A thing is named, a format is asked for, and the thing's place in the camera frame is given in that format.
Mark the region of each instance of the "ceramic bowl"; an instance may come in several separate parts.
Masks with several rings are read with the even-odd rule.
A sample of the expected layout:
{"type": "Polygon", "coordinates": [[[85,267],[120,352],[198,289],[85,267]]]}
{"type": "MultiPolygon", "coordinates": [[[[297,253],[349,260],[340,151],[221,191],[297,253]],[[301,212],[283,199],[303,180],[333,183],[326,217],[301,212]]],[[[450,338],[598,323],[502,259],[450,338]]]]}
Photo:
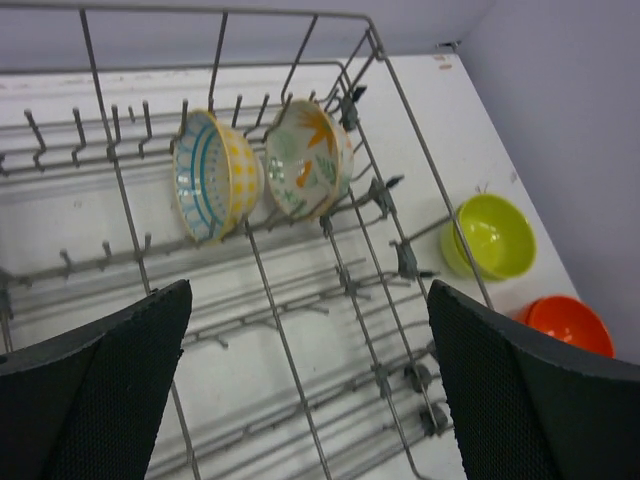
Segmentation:
{"type": "Polygon", "coordinates": [[[541,298],[523,309],[524,323],[560,341],[613,358],[613,340],[600,317],[580,300],[564,295],[541,298]]]}
{"type": "Polygon", "coordinates": [[[327,211],[345,185],[343,165],[351,163],[349,180],[353,174],[347,142],[344,130],[320,106],[308,100],[290,103],[266,143],[267,182],[282,212],[312,219],[327,211]]]}
{"type": "MultiPolygon", "coordinates": [[[[502,281],[526,273],[535,260],[536,241],[527,218],[502,197],[476,195],[456,213],[480,273],[485,280],[502,281]]],[[[440,247],[455,273],[472,277],[453,223],[440,232],[440,247]]]]}
{"type": "Polygon", "coordinates": [[[349,191],[349,184],[353,177],[354,151],[353,144],[347,132],[333,118],[331,118],[333,131],[338,139],[338,149],[340,150],[340,181],[338,182],[338,198],[346,195],[349,191]]]}
{"type": "Polygon", "coordinates": [[[187,117],[173,152],[176,198],[194,240],[218,241],[251,213],[264,190],[264,171],[241,133],[206,110],[187,117]]]}

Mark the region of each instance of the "yellow-green bowl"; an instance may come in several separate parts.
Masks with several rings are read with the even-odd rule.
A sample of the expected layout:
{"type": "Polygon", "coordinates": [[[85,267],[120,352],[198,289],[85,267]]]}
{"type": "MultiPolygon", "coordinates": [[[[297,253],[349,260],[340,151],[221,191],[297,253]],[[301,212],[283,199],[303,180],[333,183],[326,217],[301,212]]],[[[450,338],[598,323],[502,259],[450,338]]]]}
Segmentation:
{"type": "MultiPolygon", "coordinates": [[[[461,277],[473,277],[473,270],[467,260],[467,256],[464,251],[460,251],[456,245],[458,235],[455,233],[455,227],[453,222],[449,222],[440,230],[440,249],[444,256],[447,265],[453,270],[456,275],[461,277]]],[[[495,278],[488,275],[487,272],[480,269],[482,278],[487,281],[500,281],[500,278],[495,278]]]]}
{"type": "MultiPolygon", "coordinates": [[[[536,256],[533,230],[524,214],[504,198],[476,195],[460,206],[457,217],[485,280],[517,277],[533,265],[536,256]]],[[[440,247],[455,273],[473,276],[452,222],[441,230],[440,247]]]]}

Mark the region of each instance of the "metal wire rack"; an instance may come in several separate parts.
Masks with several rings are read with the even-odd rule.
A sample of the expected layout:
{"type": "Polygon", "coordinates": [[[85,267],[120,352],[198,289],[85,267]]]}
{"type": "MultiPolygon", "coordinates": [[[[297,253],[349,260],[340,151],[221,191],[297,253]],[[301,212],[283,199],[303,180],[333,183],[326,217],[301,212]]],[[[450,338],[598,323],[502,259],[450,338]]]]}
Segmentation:
{"type": "MultiPolygon", "coordinates": [[[[432,231],[438,226],[448,221],[453,221],[457,232],[463,239],[462,244],[469,258],[475,278],[480,287],[480,291],[487,305],[491,306],[491,299],[479,274],[478,268],[469,250],[469,246],[464,240],[460,225],[455,217],[454,207],[449,199],[444,184],[436,169],[434,161],[429,152],[429,148],[422,136],[418,123],[412,113],[409,102],[403,92],[402,86],[394,71],[393,65],[385,53],[382,41],[370,18],[364,15],[356,15],[338,12],[309,12],[294,10],[269,10],[258,8],[217,8],[217,7],[189,7],[189,6],[149,6],[149,5],[127,5],[127,6],[107,6],[107,5],[76,5],[76,4],[45,4],[35,1],[20,3],[0,3],[0,9],[11,10],[51,10],[76,12],[78,21],[82,27],[84,44],[88,55],[88,68],[21,68],[21,69],[0,69],[0,75],[41,75],[41,74],[61,74],[61,73],[89,73],[95,89],[95,98],[98,102],[100,117],[84,118],[82,112],[73,107],[70,109],[70,121],[39,122],[30,110],[24,111],[24,119],[14,125],[0,127],[0,135],[15,137],[25,135],[30,137],[27,146],[3,148],[0,144],[0,187],[15,186],[17,184],[39,184],[47,179],[59,178],[80,178],[84,175],[99,175],[106,171],[113,171],[117,181],[122,206],[126,217],[126,222],[131,237],[130,250],[113,251],[108,240],[105,240],[101,249],[103,254],[96,258],[76,260],[74,252],[63,249],[59,252],[60,265],[37,269],[28,272],[13,272],[8,269],[0,269],[0,281],[2,283],[2,295],[0,296],[0,315],[5,348],[7,351],[13,350],[11,338],[11,323],[13,318],[12,304],[10,302],[13,293],[17,290],[29,291],[34,285],[45,283],[52,279],[70,279],[80,277],[91,272],[105,272],[118,266],[133,264],[137,266],[139,280],[146,294],[152,291],[148,262],[157,258],[166,258],[181,251],[190,251],[201,248],[201,244],[193,242],[189,238],[183,238],[169,242],[155,242],[151,233],[144,234],[143,242],[139,241],[138,231],[132,216],[131,206],[128,198],[127,188],[123,179],[123,170],[145,169],[158,166],[167,166],[171,162],[170,153],[173,142],[181,134],[184,128],[190,102],[184,100],[181,106],[176,105],[174,112],[152,114],[152,105],[143,101],[141,103],[142,113],[135,113],[133,106],[126,107],[126,114],[123,114],[123,107],[118,105],[107,106],[103,96],[100,75],[107,72],[127,72],[127,71],[149,71],[158,69],[211,69],[211,78],[206,96],[206,105],[209,111],[213,112],[223,122],[231,124],[232,127],[241,130],[249,143],[257,152],[263,150],[263,144],[271,129],[274,128],[273,119],[275,113],[281,108],[286,109],[293,98],[293,93],[289,92],[292,81],[296,74],[305,68],[325,66],[335,68],[337,75],[335,81],[326,91],[325,96],[318,97],[315,91],[308,92],[309,98],[317,101],[328,113],[339,118],[347,131],[354,137],[358,137],[356,151],[362,150],[366,154],[367,162],[361,170],[353,177],[352,183],[355,186],[363,185],[367,178],[370,178],[369,187],[363,193],[356,195],[352,190],[339,199],[330,211],[323,215],[316,229],[316,237],[321,236],[328,241],[335,256],[335,267],[327,268],[312,274],[299,275],[282,282],[270,281],[267,277],[263,264],[264,251],[259,249],[257,236],[266,235],[274,229],[288,228],[294,226],[290,218],[281,214],[277,209],[273,209],[258,222],[250,222],[245,218],[238,227],[225,237],[224,242],[231,241],[234,237],[246,238],[250,247],[250,254],[255,260],[262,288],[259,290],[243,292],[237,296],[225,298],[222,301],[210,302],[207,305],[194,309],[194,317],[210,314],[223,308],[232,309],[235,305],[243,303],[247,298],[254,296],[266,296],[268,305],[248,313],[232,315],[227,320],[218,322],[213,326],[198,327],[189,330],[185,339],[186,349],[193,345],[209,342],[220,346],[223,349],[229,347],[231,337],[241,335],[243,332],[255,328],[266,328],[278,333],[282,347],[290,367],[291,375],[295,383],[299,399],[293,403],[279,405],[279,407],[265,416],[262,416],[250,423],[244,424],[241,428],[227,431],[208,441],[207,445],[195,445],[192,433],[189,430],[185,414],[183,412],[181,396],[175,383],[171,388],[171,396],[175,404],[184,445],[185,453],[177,454],[163,462],[150,467],[149,478],[170,475],[176,469],[189,465],[195,479],[203,478],[199,465],[200,459],[205,456],[217,455],[228,452],[240,444],[248,442],[265,432],[292,421],[295,418],[305,417],[308,423],[308,431],[288,438],[285,442],[270,446],[267,450],[254,455],[251,459],[245,460],[238,465],[229,467],[219,473],[215,478],[224,478],[236,469],[239,469],[250,461],[257,461],[269,457],[273,452],[286,446],[291,446],[303,438],[308,438],[309,434],[315,444],[318,463],[305,467],[287,478],[307,478],[307,475],[315,472],[320,467],[324,476],[331,478],[356,478],[383,463],[387,459],[404,452],[411,470],[416,478],[429,478],[416,467],[412,453],[412,447],[420,440],[443,435],[452,428],[452,425],[444,415],[440,405],[444,399],[434,400],[427,393],[428,387],[434,379],[438,378],[437,373],[431,372],[418,363],[427,355],[436,358],[433,344],[424,348],[412,349],[408,340],[407,331],[411,328],[425,328],[428,325],[426,319],[413,323],[403,324],[401,322],[399,307],[405,302],[413,300],[426,301],[427,288],[424,280],[433,277],[437,272],[421,270],[416,262],[412,251],[412,242],[422,235],[432,231]],[[92,30],[89,26],[89,16],[94,12],[116,12],[116,13],[163,13],[171,15],[181,15],[185,13],[206,15],[212,21],[219,20],[219,36],[214,53],[214,59],[209,63],[198,63],[191,65],[115,65],[101,68],[96,60],[94,51],[92,30]],[[227,24],[230,18],[236,16],[256,16],[256,17],[281,17],[281,18],[302,18],[309,21],[302,42],[292,61],[287,62],[224,62],[221,54],[224,48],[227,24]],[[361,32],[359,40],[351,51],[346,61],[338,60],[306,60],[303,58],[305,49],[310,38],[320,21],[345,20],[350,22],[352,29],[361,32]],[[366,56],[366,60],[357,70],[355,75],[348,73],[354,59],[366,56]],[[406,110],[408,119],[413,127],[415,135],[420,143],[424,158],[428,162],[435,182],[440,190],[442,199],[448,210],[445,218],[438,220],[411,235],[405,233],[400,224],[398,212],[393,202],[392,190],[401,188],[402,176],[383,178],[371,146],[367,140],[365,131],[358,118],[357,102],[364,93],[362,82],[365,74],[373,62],[382,62],[386,65],[389,75],[397,89],[399,98],[406,110]],[[218,106],[216,103],[216,80],[221,71],[236,68],[261,68],[261,67],[288,67],[288,74],[280,90],[280,98],[272,99],[268,94],[264,96],[262,102],[253,105],[245,105],[243,95],[239,94],[233,106],[218,106]],[[103,137],[100,139],[89,139],[87,132],[101,130],[103,137]],[[75,134],[77,140],[69,142],[45,140],[45,138],[61,138],[47,135],[50,131],[65,131],[75,134]],[[162,147],[152,147],[151,144],[164,142],[162,147]],[[375,205],[376,216],[365,220],[363,211],[371,211],[371,206],[375,205]],[[336,219],[349,216],[355,218],[355,223],[346,227],[336,227],[336,219]],[[378,254],[373,246],[369,229],[379,222],[391,221],[395,225],[397,237],[390,239],[390,247],[394,248],[397,254],[397,268],[394,270],[384,270],[378,260],[378,254]],[[366,248],[375,269],[374,273],[365,275],[355,275],[353,272],[358,266],[365,263],[364,259],[350,259],[343,257],[339,247],[338,239],[348,232],[361,232],[366,248]],[[290,285],[309,284],[313,285],[319,276],[333,278],[333,285],[330,287],[316,289],[311,293],[305,293],[286,301],[277,301],[276,294],[290,285]],[[419,292],[410,293],[400,299],[394,299],[392,289],[401,289],[412,284],[417,284],[419,292]],[[374,309],[364,310],[362,302],[368,298],[368,289],[379,288],[386,299],[385,305],[374,309]],[[296,312],[315,312],[319,315],[327,314],[327,304],[334,299],[347,298],[352,305],[356,320],[360,326],[365,345],[371,358],[371,369],[363,371],[348,379],[326,386],[320,391],[308,393],[308,388],[303,385],[298,373],[298,366],[291,352],[289,339],[287,337],[283,321],[286,318],[295,316],[296,312]],[[367,326],[366,319],[381,309],[387,309],[393,317],[395,328],[391,331],[383,332],[379,335],[372,335],[367,326]],[[376,344],[383,338],[398,336],[402,342],[404,353],[389,361],[382,361],[380,351],[376,344]],[[404,380],[398,385],[394,385],[394,378],[401,377],[404,380]],[[345,396],[366,387],[374,386],[378,395],[372,399],[350,407],[341,414],[317,423],[312,412],[318,411],[328,404],[332,404],[345,396]],[[412,410],[409,415],[416,417],[418,412],[420,426],[411,432],[405,431],[405,420],[407,414],[401,413],[398,408],[398,398],[403,392],[414,391],[421,398],[421,406],[417,410],[412,410]],[[329,455],[326,453],[320,432],[337,422],[356,416],[357,412],[382,400],[386,403],[388,412],[391,414],[391,421],[384,423],[375,435],[369,434],[363,439],[357,439],[349,445],[344,446],[340,455],[348,455],[353,449],[365,442],[366,439],[377,438],[378,435],[388,432],[397,435],[399,443],[392,444],[383,452],[378,452],[374,457],[352,466],[347,471],[340,473],[339,477],[331,468],[339,459],[340,455],[329,455]]],[[[300,241],[308,241],[311,237],[301,238],[300,241]]]]}

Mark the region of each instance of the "purple wall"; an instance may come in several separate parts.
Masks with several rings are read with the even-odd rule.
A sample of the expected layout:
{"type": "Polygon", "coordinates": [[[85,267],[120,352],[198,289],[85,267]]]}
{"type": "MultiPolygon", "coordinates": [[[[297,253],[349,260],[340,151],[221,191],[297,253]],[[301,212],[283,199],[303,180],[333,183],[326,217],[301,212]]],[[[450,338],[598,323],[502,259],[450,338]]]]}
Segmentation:
{"type": "Polygon", "coordinates": [[[583,300],[640,363],[640,2],[497,0],[462,59],[583,300]]]}

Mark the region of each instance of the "gray wall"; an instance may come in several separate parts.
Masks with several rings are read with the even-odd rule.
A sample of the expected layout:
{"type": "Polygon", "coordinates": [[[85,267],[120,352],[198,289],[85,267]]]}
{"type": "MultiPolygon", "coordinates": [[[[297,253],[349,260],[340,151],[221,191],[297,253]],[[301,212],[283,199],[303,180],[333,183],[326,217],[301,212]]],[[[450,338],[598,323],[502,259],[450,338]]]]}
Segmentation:
{"type": "Polygon", "coordinates": [[[640,363],[640,2],[497,0],[462,59],[576,288],[640,363]]]}
{"type": "MultiPolygon", "coordinates": [[[[389,53],[423,53],[459,38],[493,0],[134,0],[136,3],[262,6],[366,12],[389,53]]],[[[123,3],[85,0],[89,3],[123,3]]],[[[157,62],[211,62],[220,18],[203,15],[88,14],[100,66],[157,62]]],[[[308,18],[233,17],[227,25],[223,60],[291,60],[309,26],[308,18]]],[[[306,57],[348,56],[364,32],[353,22],[320,20],[306,57]]],[[[0,15],[0,68],[86,66],[82,30],[75,12],[5,12],[0,15]]]]}

